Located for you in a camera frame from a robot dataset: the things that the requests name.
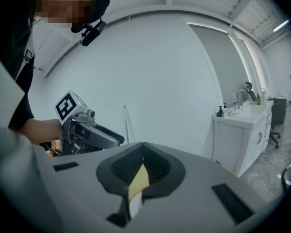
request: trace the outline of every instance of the speckled floor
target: speckled floor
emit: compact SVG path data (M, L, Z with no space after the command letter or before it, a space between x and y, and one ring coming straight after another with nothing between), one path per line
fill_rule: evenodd
M287 108L285 123L275 126L274 132L279 132L281 138L277 139L279 148L275 149L275 142L269 140L264 153L241 176L249 183L267 202L272 201L283 193L278 174L291 163L291 104ZM285 178L291 181L291 168Z

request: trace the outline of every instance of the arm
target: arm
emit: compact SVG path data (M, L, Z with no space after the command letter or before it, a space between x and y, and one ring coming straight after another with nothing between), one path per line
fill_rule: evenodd
M28 119L21 128L15 131L28 137L32 143L37 144L61 140L60 126L60 122L57 119L45 121Z

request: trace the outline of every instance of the white cabinet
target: white cabinet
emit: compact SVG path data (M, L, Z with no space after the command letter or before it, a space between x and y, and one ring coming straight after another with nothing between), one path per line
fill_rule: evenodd
M212 159L241 176L265 150L271 120L271 106L259 116L254 128L245 127L246 124L243 127L232 125L227 118L214 120Z

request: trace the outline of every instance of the person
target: person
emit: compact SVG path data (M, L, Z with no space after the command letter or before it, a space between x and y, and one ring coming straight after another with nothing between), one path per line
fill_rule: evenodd
M45 18L47 22L80 28L86 22L99 19L109 3L110 0L2 0L0 60L25 92L11 119L11 130L25 135L34 144L62 139L59 120L34 119L28 101L34 67L32 26L35 16Z

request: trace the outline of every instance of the black cap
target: black cap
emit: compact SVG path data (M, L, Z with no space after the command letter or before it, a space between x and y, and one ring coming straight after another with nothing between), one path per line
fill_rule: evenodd
M110 0L91 0L91 15L90 18L86 18L85 22L82 24L72 24L71 31L73 33L80 32L84 27L85 23L92 23L94 21L97 21L99 18L101 18L105 12L107 7L110 4Z

